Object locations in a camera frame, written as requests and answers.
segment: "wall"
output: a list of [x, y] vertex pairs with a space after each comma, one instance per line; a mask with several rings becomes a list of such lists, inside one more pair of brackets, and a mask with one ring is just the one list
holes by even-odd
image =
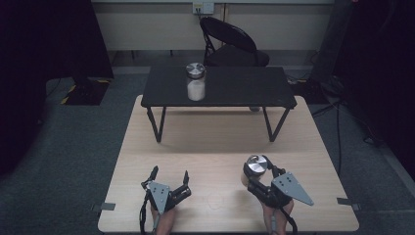
[[[94, 2], [94, 9], [108, 50], [205, 49], [191, 3]], [[261, 50], [318, 50], [330, 10], [331, 4], [215, 4], [213, 16], [245, 30]]]

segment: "white powder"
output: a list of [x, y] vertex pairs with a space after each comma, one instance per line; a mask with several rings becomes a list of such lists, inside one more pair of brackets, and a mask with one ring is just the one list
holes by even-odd
[[205, 98], [205, 83], [199, 80], [192, 80], [187, 85], [187, 96], [193, 101], [200, 101]]

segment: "chair backrest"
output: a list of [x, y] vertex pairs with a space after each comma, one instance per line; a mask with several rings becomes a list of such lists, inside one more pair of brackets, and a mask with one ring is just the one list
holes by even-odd
[[211, 44], [208, 39], [211, 36], [226, 44], [233, 45], [251, 53], [256, 53], [254, 41], [240, 28], [212, 17], [202, 18], [200, 25], [207, 44]]

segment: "wooden tabletop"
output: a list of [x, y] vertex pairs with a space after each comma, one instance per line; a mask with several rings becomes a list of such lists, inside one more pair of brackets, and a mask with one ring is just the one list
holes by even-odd
[[[252, 154], [263, 154], [292, 172], [314, 206], [295, 201], [292, 217], [299, 231], [355, 231], [358, 221], [350, 206], [339, 205], [346, 193], [302, 97], [275, 140], [269, 142], [262, 112], [249, 108], [168, 108], [163, 140], [156, 142], [137, 98], [102, 211], [102, 232], [139, 232], [145, 181], [159, 167], [156, 182], [176, 189], [189, 172], [192, 196], [177, 206], [173, 232], [265, 232], [258, 199], [241, 183], [243, 164]], [[268, 108], [279, 120], [284, 108]], [[153, 110], [156, 120], [161, 109]], [[261, 182], [270, 185], [270, 171]], [[146, 231], [153, 221], [148, 204]]]

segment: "table leg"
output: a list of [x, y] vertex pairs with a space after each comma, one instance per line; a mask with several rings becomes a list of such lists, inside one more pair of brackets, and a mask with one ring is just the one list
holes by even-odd
[[281, 126], [283, 126], [283, 123], [284, 123], [290, 109], [287, 108], [284, 111], [283, 115], [281, 116], [280, 121], [277, 124], [277, 127], [274, 130], [274, 133], [272, 133], [271, 125], [269, 124], [268, 114], [266, 113], [266, 107], [262, 107], [262, 110], [263, 110], [263, 115], [265, 116], [266, 128], [268, 129], [269, 141], [274, 142], [275, 139], [277, 138], [278, 133], [281, 130]]
[[161, 142], [161, 136], [162, 136], [162, 128], [164, 127], [164, 116], [165, 116], [165, 107], [162, 107], [162, 113], [161, 113], [161, 121], [160, 121], [160, 129], [157, 129], [155, 117], [152, 112], [152, 108], [147, 108], [147, 116], [149, 117], [150, 122], [152, 123], [153, 131], [155, 132], [156, 140], [158, 143]]

